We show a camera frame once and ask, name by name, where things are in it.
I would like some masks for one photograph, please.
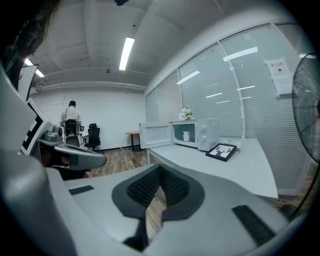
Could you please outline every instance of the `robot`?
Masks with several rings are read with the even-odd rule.
[[[0,97],[1,197],[26,239],[45,254],[271,255],[305,219],[289,222],[236,183],[186,168],[150,164],[68,180],[65,172],[103,166],[106,157],[62,143],[62,131],[19,97],[2,66]],[[159,186],[167,209],[148,243],[146,208]]]

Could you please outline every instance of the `office chair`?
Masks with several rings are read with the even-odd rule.
[[[95,151],[95,148],[99,149],[97,148],[97,146],[101,145],[99,134],[100,128],[97,128],[96,123],[91,123],[88,129],[89,143],[84,144],[84,146],[92,148],[93,151]]]
[[[65,134],[65,143],[79,147],[78,139],[78,122],[76,120],[70,119],[64,122],[64,134]]]

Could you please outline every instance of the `glass wall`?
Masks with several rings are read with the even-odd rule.
[[[158,121],[174,122],[182,111],[178,73],[175,70],[156,87]]]
[[[195,119],[217,118],[221,135],[242,137],[239,93],[228,62],[218,44],[178,68],[183,107]]]
[[[277,96],[265,61],[283,58],[293,75],[297,56],[271,25],[239,33],[221,41],[221,46],[234,57],[230,62],[241,88],[246,137],[258,139],[277,188],[294,189],[307,153],[297,132],[292,95]]]
[[[187,60],[157,86],[153,103],[146,103],[147,122],[149,106],[155,103],[159,118],[152,122],[175,121],[186,106],[195,119],[217,118],[222,137],[241,138],[244,132],[246,138],[257,138],[279,193],[294,195],[309,157],[297,132],[292,94],[277,95],[266,61],[283,58],[293,76],[313,47],[295,24],[266,24],[219,43]]]

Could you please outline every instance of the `picture frame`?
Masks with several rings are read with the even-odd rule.
[[[236,145],[218,143],[210,149],[205,155],[207,157],[215,158],[227,162],[237,149]]]

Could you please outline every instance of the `white desk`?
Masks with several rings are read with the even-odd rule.
[[[275,179],[266,155],[256,138],[246,138],[241,152],[235,152],[227,161],[206,156],[205,152],[177,144],[148,148],[148,161],[153,156],[163,163],[178,165],[201,173],[228,179],[251,193],[271,199],[278,198]]]

